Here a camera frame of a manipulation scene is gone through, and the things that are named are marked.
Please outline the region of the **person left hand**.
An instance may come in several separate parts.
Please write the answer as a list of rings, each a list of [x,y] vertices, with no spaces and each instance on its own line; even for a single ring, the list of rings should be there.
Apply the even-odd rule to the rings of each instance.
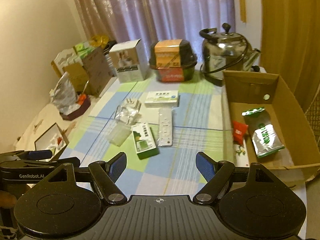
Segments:
[[[16,197],[6,191],[0,191],[0,208],[11,209],[17,202]]]

